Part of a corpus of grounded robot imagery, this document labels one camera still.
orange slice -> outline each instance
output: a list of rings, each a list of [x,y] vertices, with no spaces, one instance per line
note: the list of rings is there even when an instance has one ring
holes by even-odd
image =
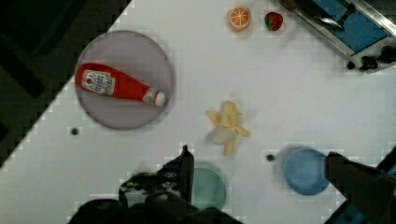
[[[250,11],[247,7],[235,7],[230,11],[229,21],[236,32],[246,30],[250,25]]]

ketchup bottle label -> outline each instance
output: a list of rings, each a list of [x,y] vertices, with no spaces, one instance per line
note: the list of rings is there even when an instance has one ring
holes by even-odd
[[[109,73],[86,70],[82,86],[88,91],[93,91],[98,94],[111,95],[114,91],[115,78]]]

blue bowl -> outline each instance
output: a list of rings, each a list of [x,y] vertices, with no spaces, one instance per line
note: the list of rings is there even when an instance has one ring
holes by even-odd
[[[192,186],[192,204],[198,209],[216,207],[226,203],[227,190],[222,178],[208,168],[196,167]]]
[[[321,193],[329,186],[325,176],[325,157],[311,148],[292,153],[286,158],[283,167],[286,182],[299,194]]]

toy fruit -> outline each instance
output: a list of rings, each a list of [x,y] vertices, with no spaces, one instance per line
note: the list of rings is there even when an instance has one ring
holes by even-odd
[[[270,12],[264,17],[264,23],[270,31],[277,31],[282,26],[283,17],[279,13]]]
[[[250,21],[250,11],[247,7],[235,7],[230,11],[229,22],[236,32],[246,30],[250,25]]]
[[[236,145],[238,134],[241,134],[244,137],[250,136],[250,132],[239,126],[239,112],[233,102],[226,102],[222,115],[213,111],[208,111],[207,114],[219,129],[214,137],[214,143],[220,145],[219,139],[223,139],[222,145],[225,145],[225,156],[230,156],[233,153],[233,148]]]

black floor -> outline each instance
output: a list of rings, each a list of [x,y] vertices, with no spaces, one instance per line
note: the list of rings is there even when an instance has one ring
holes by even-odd
[[[20,44],[13,41],[12,35],[10,39],[0,38],[0,166],[73,75],[84,47],[108,30],[128,2],[130,0],[78,0],[67,14],[71,19],[59,24],[61,29],[56,30],[61,32],[54,33],[41,51],[37,51],[40,47],[33,37]],[[2,11],[5,7],[1,4],[0,12],[5,16],[7,12]],[[40,10],[35,9],[37,17],[27,19],[40,20]],[[8,27],[14,29],[10,32],[17,34],[16,28],[22,27],[24,21],[10,18],[7,22]]]

